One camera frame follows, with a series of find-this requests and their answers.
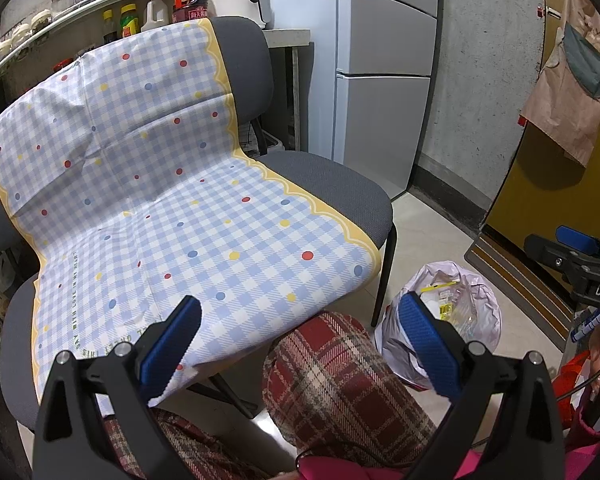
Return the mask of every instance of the plaid pants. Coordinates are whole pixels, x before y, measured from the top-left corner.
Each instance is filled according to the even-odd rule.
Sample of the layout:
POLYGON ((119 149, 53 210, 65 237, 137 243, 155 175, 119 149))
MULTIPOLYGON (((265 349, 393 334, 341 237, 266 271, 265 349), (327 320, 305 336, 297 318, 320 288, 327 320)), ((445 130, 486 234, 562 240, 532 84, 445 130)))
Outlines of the plaid pants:
MULTIPOLYGON (((262 395, 285 440, 303 451, 363 466, 412 462, 435 426, 351 316, 323 313, 273 343, 262 395)), ((269 474, 236 458, 215 437, 179 416, 154 409, 158 424, 200 480, 264 480, 269 474)), ((129 473, 144 478, 114 418, 106 430, 129 473)))

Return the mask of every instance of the white plastic bag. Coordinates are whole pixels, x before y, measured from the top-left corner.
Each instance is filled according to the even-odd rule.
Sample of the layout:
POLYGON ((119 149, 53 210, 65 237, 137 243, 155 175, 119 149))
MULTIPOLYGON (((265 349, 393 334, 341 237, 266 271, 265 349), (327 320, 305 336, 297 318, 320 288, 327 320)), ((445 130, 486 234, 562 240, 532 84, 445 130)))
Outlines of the white plastic bag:
MULTIPOLYGON (((423 288, 453 282, 458 286, 459 308, 452 313, 449 321, 458 333, 465 341, 482 342, 491 352, 495 351, 500 342, 502 315, 496 297, 484 278, 455 262, 425 265, 385 309, 375 332, 376 348, 382 357, 395 374, 417 389, 429 390, 432 386, 400 324, 398 305, 407 292, 415 291, 420 294, 423 288)), ((436 315, 435 308, 431 304, 427 306, 440 319, 440 313, 436 315)))

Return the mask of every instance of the screw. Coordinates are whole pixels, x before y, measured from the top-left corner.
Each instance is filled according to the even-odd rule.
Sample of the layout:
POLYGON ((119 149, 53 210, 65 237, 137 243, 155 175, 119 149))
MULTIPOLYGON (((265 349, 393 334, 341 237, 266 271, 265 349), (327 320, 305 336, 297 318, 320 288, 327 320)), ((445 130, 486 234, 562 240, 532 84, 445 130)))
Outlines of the screw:
POLYGON ((129 352, 131 352, 132 346, 131 343, 127 343, 122 342, 122 343, 118 343, 116 345, 116 347, 113 349, 113 353, 115 355, 117 355, 118 357, 124 357, 125 355, 128 355, 129 352))
POLYGON ((542 361, 544 360, 544 359, 542 359, 542 354, 535 350, 532 350, 531 352, 529 352, 528 357, 529 357, 529 360, 535 365, 541 365, 542 361))
POLYGON ((65 362, 67 362, 69 359, 71 358, 71 352, 69 352, 68 350, 62 350, 57 356, 56 356, 56 362, 59 365, 63 365, 65 362))
POLYGON ((476 355, 476 356, 483 355, 486 352, 486 348, 479 341, 471 341, 469 343, 468 348, 469 348, 469 352, 471 352, 472 355, 476 355))

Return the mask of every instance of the white refrigerator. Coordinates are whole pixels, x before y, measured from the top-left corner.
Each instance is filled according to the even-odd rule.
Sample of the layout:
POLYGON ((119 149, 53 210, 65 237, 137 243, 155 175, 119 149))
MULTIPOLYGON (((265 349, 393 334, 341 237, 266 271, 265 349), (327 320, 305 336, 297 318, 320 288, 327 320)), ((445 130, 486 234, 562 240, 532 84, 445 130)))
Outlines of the white refrigerator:
POLYGON ((308 28, 301 49, 308 151, 395 197, 409 181, 429 93, 438 0, 271 0, 273 28, 308 28))

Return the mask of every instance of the gray chair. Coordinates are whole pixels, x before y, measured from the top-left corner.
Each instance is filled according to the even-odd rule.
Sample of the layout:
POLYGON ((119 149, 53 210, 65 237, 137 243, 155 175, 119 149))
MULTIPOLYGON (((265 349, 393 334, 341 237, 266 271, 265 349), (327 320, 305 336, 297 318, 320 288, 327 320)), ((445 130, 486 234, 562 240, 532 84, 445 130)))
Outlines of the gray chair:
MULTIPOLYGON (((234 92, 238 122, 249 123, 267 110, 272 99, 273 78, 266 40, 258 26, 250 20, 225 17, 211 21, 234 92)), ((389 197, 374 182, 321 156, 281 152, 261 156, 259 160, 357 224, 378 248, 387 241, 372 321, 375 326, 384 301, 397 240, 389 197)), ((0 241, 11 242, 16 235, 19 237, 0 204, 0 241)), ((35 427, 38 414, 30 354, 34 280, 35 276, 27 280, 11 300, 0 348, 4 399, 13 416, 30 429, 35 427)), ((212 379, 219 392, 210 392, 203 386, 192 389, 230 402, 246 416, 253 417, 248 402, 241 401, 221 377, 212 379)))

